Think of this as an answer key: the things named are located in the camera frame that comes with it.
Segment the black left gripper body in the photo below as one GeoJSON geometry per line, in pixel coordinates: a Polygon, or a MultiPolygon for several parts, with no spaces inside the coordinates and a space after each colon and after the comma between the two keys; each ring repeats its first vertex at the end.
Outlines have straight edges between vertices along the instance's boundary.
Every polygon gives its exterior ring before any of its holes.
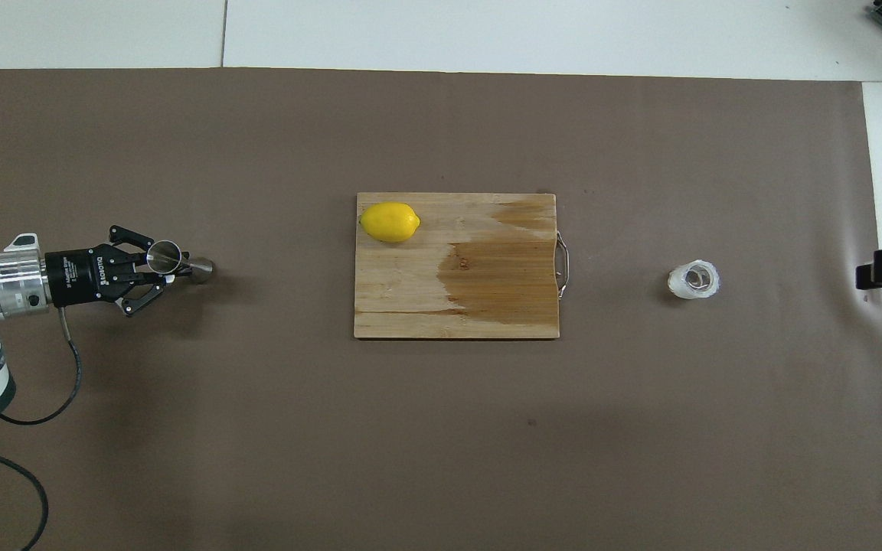
{"type": "Polygon", "coordinates": [[[122,251],[112,245],[73,249],[44,255],[51,303],[67,307],[89,302],[115,303],[122,298],[122,251]]]}

